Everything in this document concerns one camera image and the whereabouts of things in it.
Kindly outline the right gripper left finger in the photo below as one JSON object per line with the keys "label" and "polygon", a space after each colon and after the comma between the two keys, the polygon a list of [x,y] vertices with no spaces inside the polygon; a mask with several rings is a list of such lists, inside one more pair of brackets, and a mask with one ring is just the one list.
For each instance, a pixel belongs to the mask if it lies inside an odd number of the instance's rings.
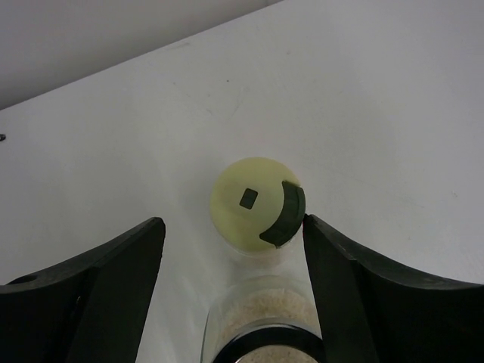
{"label": "right gripper left finger", "polygon": [[134,362],[163,254],[155,217],[1,286],[3,362]]}

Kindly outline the yellow-lid shaker bottle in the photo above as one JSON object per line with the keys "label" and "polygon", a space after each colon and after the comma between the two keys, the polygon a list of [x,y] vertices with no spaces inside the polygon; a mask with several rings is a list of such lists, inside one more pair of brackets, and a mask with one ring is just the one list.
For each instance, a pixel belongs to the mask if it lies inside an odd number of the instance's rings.
{"label": "yellow-lid shaker bottle", "polygon": [[216,179],[209,213],[235,262],[276,266],[302,227],[306,193],[283,163],[267,157],[243,158]]}

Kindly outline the black-capped jar with powder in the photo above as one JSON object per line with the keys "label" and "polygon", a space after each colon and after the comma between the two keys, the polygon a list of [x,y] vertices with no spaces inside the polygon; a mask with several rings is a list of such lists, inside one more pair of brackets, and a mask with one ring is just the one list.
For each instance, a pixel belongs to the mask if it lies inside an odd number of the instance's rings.
{"label": "black-capped jar with powder", "polygon": [[309,285],[281,276],[230,287],[210,308],[201,362],[326,362]]}

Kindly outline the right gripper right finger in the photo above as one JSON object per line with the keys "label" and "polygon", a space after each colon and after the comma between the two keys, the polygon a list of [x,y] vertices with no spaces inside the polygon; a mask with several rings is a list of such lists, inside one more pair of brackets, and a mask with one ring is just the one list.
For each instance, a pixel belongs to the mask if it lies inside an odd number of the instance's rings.
{"label": "right gripper right finger", "polygon": [[306,262],[329,362],[481,362],[483,287],[408,267],[314,215]]}

